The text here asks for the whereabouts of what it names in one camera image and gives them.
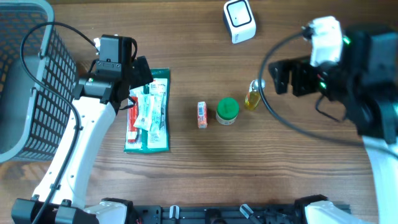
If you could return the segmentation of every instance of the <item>small jar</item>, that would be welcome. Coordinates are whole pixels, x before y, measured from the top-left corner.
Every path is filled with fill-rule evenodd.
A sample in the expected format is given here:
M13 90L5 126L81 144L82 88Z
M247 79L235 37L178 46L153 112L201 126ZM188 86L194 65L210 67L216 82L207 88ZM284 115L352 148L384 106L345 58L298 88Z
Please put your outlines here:
M220 124L230 125L235 122L238 113L238 102L232 98L224 98L218 103L216 119Z

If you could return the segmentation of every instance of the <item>green led light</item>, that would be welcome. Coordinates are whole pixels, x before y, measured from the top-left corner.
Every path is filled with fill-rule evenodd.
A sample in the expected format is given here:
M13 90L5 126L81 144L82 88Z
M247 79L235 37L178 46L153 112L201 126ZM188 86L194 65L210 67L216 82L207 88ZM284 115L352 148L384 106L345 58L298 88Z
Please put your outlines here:
M347 36L343 37L343 41L344 43L346 43L346 45L349 45L351 43L351 40Z
M325 83L321 82L320 85L321 85L322 88L324 88L324 89L326 88L326 84Z

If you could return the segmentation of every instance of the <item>white clamp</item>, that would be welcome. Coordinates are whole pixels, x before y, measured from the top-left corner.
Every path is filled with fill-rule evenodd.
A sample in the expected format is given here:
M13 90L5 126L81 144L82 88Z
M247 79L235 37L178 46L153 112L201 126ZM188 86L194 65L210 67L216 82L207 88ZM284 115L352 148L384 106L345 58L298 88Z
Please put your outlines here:
M313 29L311 66L325 61L339 62L343 50L343 34L340 23L333 17L314 19L308 24Z
M95 38L94 39L94 43L95 43L95 48L98 50L98 52L100 51L101 48L101 39L100 38Z
M169 218L175 218L178 219L180 217L180 207L178 207L177 205L172 205L170 207L170 213L169 213Z

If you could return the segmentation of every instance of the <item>gray plastic basket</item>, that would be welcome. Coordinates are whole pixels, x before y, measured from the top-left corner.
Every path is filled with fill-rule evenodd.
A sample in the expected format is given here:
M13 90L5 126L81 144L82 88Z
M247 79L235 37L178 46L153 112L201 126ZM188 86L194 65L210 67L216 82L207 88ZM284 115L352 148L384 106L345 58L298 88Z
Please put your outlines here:
M70 108L40 89L19 59L23 36L45 21L54 12L44 0L0 0L0 163L51 160L67 126ZM54 26L28 38L25 60L37 79L72 100L76 64Z

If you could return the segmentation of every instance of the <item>toothpaste package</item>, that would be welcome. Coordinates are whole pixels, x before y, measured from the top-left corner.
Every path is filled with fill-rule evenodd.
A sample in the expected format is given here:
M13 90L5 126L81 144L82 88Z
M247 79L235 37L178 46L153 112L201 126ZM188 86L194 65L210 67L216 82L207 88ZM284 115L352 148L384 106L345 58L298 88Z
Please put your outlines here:
M169 150L167 107L170 70L151 69L151 72L154 77L152 83L130 90L130 96L137 99L138 104L127 113L124 152L152 153Z

